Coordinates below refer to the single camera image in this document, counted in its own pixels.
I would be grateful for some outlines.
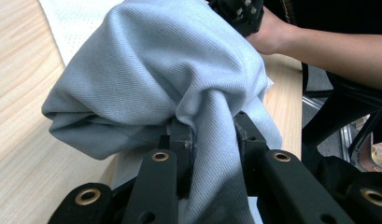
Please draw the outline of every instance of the screw hole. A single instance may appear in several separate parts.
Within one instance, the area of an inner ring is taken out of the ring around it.
[[[290,157],[281,152],[277,152],[273,156],[278,161],[290,161]]]
[[[370,203],[382,206],[382,193],[373,189],[362,189],[362,197]]]
[[[142,222],[142,223],[151,223],[155,220],[155,215],[153,213],[150,213],[150,212],[146,212],[146,213],[143,213],[141,214],[139,220]]]
[[[166,161],[168,159],[168,154],[165,152],[157,152],[153,154],[152,159],[155,161]]]
[[[97,201],[101,196],[99,189],[84,189],[75,198],[75,203],[79,205],[88,205]]]

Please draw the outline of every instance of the fabric fold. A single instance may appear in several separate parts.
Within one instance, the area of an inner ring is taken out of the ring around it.
[[[232,117],[269,148],[261,56],[203,0],[128,0],[80,48],[42,106],[50,132],[96,158],[156,144],[176,116],[196,135],[184,223],[251,223]]]

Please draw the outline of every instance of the light wood surface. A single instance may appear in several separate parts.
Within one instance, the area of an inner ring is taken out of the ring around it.
[[[300,63],[264,57],[275,86],[265,105],[300,155]],[[109,184],[114,157],[93,160],[49,134],[41,106],[64,70],[36,0],[0,1],[0,223],[47,223],[65,195],[88,182]]]

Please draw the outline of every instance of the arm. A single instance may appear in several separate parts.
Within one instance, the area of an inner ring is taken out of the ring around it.
[[[292,26],[265,8],[261,29],[247,37],[262,54],[280,53],[382,90],[382,35],[345,35]]]

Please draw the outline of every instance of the human hand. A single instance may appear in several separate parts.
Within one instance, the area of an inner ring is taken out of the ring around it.
[[[283,22],[268,8],[263,7],[264,15],[260,31],[249,35],[246,40],[261,54],[279,53],[285,43],[285,35],[292,25]]]

